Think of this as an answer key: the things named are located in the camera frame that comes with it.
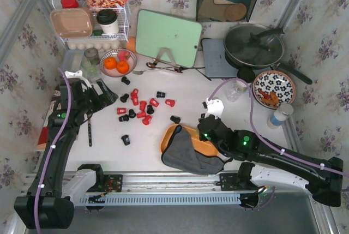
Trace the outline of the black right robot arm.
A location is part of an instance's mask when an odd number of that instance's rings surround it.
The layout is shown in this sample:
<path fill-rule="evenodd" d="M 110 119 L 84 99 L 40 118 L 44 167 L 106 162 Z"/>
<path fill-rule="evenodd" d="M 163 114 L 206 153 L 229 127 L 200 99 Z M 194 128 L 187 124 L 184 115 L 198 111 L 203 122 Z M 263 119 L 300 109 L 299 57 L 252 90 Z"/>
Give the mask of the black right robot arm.
<path fill-rule="evenodd" d="M 220 118 L 207 115 L 198 123 L 200 140 L 209 141 L 223 156 L 241 162 L 267 164 L 294 175 L 287 183 L 303 183 L 312 198 L 326 206 L 340 207 L 344 162 L 312 158 L 283 148 L 248 130 L 232 130 Z"/>

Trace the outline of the orange plastic storage basket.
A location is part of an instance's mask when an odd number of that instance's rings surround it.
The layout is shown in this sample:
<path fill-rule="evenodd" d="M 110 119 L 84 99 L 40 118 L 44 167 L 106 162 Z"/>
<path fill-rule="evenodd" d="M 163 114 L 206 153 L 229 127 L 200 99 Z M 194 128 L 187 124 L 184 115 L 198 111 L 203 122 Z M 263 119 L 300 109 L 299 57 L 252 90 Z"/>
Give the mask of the orange plastic storage basket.
<path fill-rule="evenodd" d="M 166 150 L 167 146 L 169 145 L 170 138 L 172 134 L 175 132 L 175 129 L 177 126 L 178 124 L 172 124 L 166 129 L 166 132 L 164 133 L 160 143 L 161 154 L 163 154 L 163 152 Z M 200 141 L 197 129 L 188 127 L 186 125 L 182 125 L 182 127 L 183 127 L 182 130 L 185 130 L 190 137 L 189 140 L 188 140 L 188 137 L 186 137 L 185 140 L 181 140 L 181 142 L 184 143 L 185 146 L 189 146 L 191 149 L 208 157 L 218 156 L 219 152 L 213 146 L 212 143 L 210 143 L 209 141 Z"/>

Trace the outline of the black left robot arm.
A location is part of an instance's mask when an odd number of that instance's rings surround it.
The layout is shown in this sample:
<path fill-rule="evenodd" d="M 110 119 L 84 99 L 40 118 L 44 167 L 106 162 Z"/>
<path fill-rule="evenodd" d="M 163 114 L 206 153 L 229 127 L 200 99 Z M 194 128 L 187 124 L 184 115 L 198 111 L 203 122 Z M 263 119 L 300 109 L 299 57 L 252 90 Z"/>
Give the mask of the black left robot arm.
<path fill-rule="evenodd" d="M 99 164 L 83 164 L 70 181 L 67 193 L 62 184 L 71 147 L 87 117 L 112 105 L 118 95 L 102 79 L 94 86 L 85 81 L 62 83 L 61 97 L 48 118 L 48 142 L 37 175 L 25 196 L 18 196 L 14 210 L 28 229 L 66 229 L 74 216 L 74 203 L 90 188 L 104 183 Z"/>

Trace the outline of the grey cloth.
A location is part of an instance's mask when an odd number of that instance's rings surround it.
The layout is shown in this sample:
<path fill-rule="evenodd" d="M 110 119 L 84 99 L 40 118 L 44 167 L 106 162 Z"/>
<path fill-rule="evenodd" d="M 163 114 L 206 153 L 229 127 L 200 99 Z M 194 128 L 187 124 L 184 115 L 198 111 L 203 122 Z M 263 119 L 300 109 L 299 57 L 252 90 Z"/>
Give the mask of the grey cloth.
<path fill-rule="evenodd" d="M 225 164 L 232 159 L 223 160 L 218 156 L 205 156 L 189 146 L 185 146 L 181 140 L 185 140 L 189 135 L 182 130 L 182 125 L 178 124 L 170 138 L 170 143 L 161 154 L 161 161 L 164 165 L 184 172 L 196 175 L 216 175 L 224 170 Z"/>

